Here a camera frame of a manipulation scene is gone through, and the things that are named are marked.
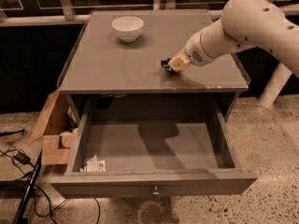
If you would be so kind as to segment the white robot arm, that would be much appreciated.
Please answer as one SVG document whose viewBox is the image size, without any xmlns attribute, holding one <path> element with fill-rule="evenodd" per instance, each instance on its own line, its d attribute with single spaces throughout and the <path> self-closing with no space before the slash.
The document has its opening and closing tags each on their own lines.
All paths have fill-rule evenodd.
<svg viewBox="0 0 299 224">
<path fill-rule="evenodd" d="M 221 18 L 194 34 L 168 65 L 204 66 L 220 56 L 258 47 L 299 76 L 299 27 L 267 0 L 229 0 Z"/>
</svg>

